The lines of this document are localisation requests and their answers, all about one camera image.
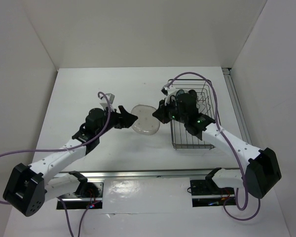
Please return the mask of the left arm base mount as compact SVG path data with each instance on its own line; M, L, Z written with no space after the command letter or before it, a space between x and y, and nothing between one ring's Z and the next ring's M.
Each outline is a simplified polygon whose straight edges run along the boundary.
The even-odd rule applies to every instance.
M87 188L80 196L68 193L61 196L61 199L68 210L83 210L90 204L91 209L103 208L103 189L104 182L95 180L88 182Z

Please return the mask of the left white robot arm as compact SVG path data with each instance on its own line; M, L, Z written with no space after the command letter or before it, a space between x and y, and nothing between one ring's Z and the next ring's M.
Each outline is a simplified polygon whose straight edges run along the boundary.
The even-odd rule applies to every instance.
M89 111L78 132L59 152L30 165L16 165L9 177L3 199L26 217L34 215L44 202L72 193L84 196L92 184L78 171L58 176L73 162L85 157L100 143L100 136L112 128L130 128L138 119L123 106L118 109L94 108Z

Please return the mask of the black round plate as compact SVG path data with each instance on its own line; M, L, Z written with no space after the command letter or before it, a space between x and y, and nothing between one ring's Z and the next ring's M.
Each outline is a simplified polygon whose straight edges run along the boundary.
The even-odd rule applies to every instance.
M189 90L188 93L194 100L197 100L197 92L194 89Z

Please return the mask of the smoky grey glass plate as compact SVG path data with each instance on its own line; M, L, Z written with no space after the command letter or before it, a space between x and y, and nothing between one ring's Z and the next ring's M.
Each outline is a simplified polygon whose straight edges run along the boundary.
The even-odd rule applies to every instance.
M155 107L148 105L136 105L131 114L138 117L132 128L141 135L154 135L160 128L160 121L152 116Z

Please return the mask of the blue floral ceramic plate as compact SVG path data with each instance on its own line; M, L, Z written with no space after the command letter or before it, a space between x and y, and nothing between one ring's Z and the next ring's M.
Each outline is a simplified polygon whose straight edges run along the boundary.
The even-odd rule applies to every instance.
M188 93L188 91L186 91L184 89L179 89L179 90L177 90L175 96L178 97L179 95L182 95L182 94L185 94L185 93Z

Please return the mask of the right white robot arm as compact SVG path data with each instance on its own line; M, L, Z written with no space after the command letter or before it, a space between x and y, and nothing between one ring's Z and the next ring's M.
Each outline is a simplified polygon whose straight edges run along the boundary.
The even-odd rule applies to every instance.
M206 176L205 187L212 194L222 188L246 188L253 197L261 199L282 177L272 149L262 150L246 143L199 112L193 90L179 90L167 96L152 115L163 124L172 120L183 124L192 136L236 158L239 169L215 168Z

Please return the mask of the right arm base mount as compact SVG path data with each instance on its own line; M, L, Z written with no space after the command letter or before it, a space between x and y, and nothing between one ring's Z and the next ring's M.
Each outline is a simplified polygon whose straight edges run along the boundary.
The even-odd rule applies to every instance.
M205 180L190 180L187 192L191 194L192 207L214 207L236 205L233 188L214 188L211 190Z

